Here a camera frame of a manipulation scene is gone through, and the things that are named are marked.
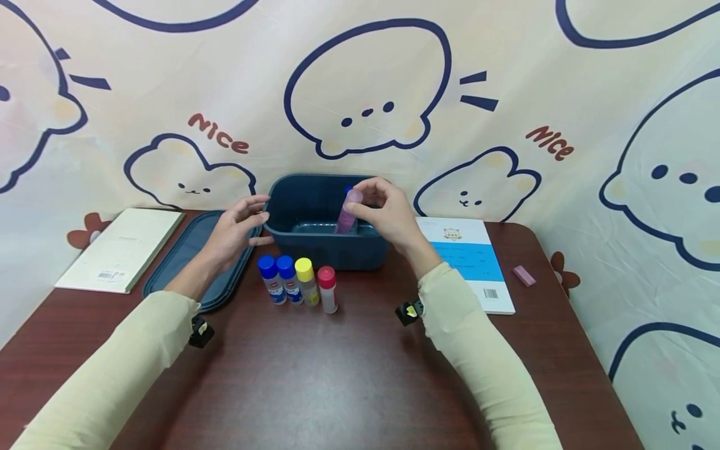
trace sleeve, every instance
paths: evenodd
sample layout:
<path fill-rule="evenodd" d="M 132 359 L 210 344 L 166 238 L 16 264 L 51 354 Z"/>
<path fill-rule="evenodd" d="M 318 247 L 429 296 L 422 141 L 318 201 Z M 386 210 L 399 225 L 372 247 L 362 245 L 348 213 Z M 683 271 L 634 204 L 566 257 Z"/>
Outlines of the sleeve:
<path fill-rule="evenodd" d="M 498 450 L 561 449 L 530 374 L 460 273 L 442 263 L 419 289 L 427 336 L 472 392 Z"/>
<path fill-rule="evenodd" d="M 50 398 L 11 450 L 108 449 L 160 373 L 192 334 L 194 300 L 144 299 Z"/>

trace pink cap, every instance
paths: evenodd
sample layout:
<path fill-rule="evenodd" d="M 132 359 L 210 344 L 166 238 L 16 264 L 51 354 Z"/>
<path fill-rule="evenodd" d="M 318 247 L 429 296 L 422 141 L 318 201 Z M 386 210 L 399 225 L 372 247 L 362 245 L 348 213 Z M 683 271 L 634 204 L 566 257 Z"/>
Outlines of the pink cap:
<path fill-rule="evenodd" d="M 323 266 L 318 269 L 318 284 L 323 289 L 335 287 L 335 270 L 330 266 Z"/>

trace notebook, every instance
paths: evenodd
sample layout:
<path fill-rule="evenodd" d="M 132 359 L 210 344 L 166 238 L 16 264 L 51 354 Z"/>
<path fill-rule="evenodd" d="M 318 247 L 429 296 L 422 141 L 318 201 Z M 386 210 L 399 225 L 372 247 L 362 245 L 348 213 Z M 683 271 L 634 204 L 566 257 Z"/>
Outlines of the notebook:
<path fill-rule="evenodd" d="M 440 257 L 457 269 L 487 314 L 515 314 L 485 223 L 476 219 L 417 217 Z"/>
<path fill-rule="evenodd" d="M 130 293 L 182 216 L 182 212 L 140 208 L 121 212 L 55 287 Z"/>

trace cartoon print backdrop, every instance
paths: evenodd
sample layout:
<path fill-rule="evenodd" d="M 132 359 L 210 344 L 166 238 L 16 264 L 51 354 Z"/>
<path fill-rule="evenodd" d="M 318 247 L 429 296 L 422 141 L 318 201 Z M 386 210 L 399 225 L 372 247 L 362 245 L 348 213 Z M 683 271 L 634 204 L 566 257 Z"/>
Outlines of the cartoon print backdrop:
<path fill-rule="evenodd" d="M 419 215 L 531 227 L 647 448 L 713 448 L 719 12 L 0 0 L 0 345 L 126 207 L 377 174 Z"/>

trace pink eraser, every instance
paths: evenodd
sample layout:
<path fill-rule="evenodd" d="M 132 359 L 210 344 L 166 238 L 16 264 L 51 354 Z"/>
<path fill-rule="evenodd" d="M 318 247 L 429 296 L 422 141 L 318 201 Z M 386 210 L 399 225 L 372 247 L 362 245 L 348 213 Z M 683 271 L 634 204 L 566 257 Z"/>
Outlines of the pink eraser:
<path fill-rule="evenodd" d="M 513 269 L 513 273 L 518 276 L 520 281 L 523 282 L 527 287 L 532 286 L 535 284 L 535 279 L 528 273 L 527 270 L 525 270 L 522 266 L 517 266 Z"/>

